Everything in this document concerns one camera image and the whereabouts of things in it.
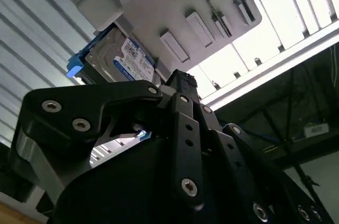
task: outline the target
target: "metal bolt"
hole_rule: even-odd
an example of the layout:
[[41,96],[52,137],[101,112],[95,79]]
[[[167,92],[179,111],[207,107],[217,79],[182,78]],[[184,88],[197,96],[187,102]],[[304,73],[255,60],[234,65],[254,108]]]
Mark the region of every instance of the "metal bolt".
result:
[[196,196],[198,193],[198,188],[191,179],[183,179],[181,181],[181,187],[188,196]]
[[156,89],[154,89],[153,87],[149,87],[148,90],[151,92],[151,93],[154,93],[156,94],[158,91]]
[[307,221],[310,221],[310,217],[308,215],[308,213],[302,208],[301,205],[298,206],[298,211],[300,213],[300,215]]
[[258,203],[253,203],[253,211],[262,222],[268,222],[269,216]]
[[320,216],[320,214],[318,213],[318,211],[314,207],[311,207],[311,210],[312,210],[314,216],[317,217],[318,220],[323,221],[322,217]]
[[212,113],[212,110],[208,106],[204,106],[203,109],[209,114]]
[[57,101],[52,101],[52,100],[44,101],[41,104],[41,106],[46,112],[50,112],[50,113],[57,113],[61,110],[61,105]]
[[73,128],[77,131],[85,132],[91,128],[90,123],[82,118],[77,118],[72,122]]
[[233,127],[234,131],[238,134],[241,134],[241,131],[237,127]]
[[183,95],[180,96],[180,99],[181,99],[182,101],[184,101],[184,102],[188,102],[188,101],[189,101],[189,100],[188,100],[185,96],[183,96]]

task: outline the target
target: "wooden surface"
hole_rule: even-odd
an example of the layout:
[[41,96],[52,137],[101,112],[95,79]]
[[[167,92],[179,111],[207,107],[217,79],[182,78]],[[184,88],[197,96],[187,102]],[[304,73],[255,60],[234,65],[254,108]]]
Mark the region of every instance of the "wooden surface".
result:
[[0,203],[0,224],[40,224]]

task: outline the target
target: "corrugated metal wall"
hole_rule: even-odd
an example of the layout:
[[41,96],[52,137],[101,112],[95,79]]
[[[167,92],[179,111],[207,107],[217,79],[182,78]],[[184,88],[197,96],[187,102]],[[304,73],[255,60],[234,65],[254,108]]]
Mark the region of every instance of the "corrugated metal wall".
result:
[[76,84],[67,60],[93,32],[70,0],[0,0],[0,142],[10,145],[27,92]]

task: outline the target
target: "barcode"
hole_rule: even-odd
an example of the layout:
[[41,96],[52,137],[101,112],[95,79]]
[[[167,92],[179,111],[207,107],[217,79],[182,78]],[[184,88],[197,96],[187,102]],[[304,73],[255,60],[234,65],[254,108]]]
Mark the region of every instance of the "barcode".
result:
[[134,49],[134,47],[130,43],[127,43],[124,49],[133,58],[137,58],[138,53],[136,52],[136,50]]

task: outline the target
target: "hard drive label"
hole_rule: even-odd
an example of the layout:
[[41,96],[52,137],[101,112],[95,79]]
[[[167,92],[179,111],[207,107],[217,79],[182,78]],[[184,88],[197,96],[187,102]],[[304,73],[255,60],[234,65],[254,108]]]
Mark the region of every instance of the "hard drive label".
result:
[[124,57],[116,56],[114,65],[128,80],[147,80],[152,82],[154,67],[148,61],[145,53],[133,41],[126,39],[121,47]]

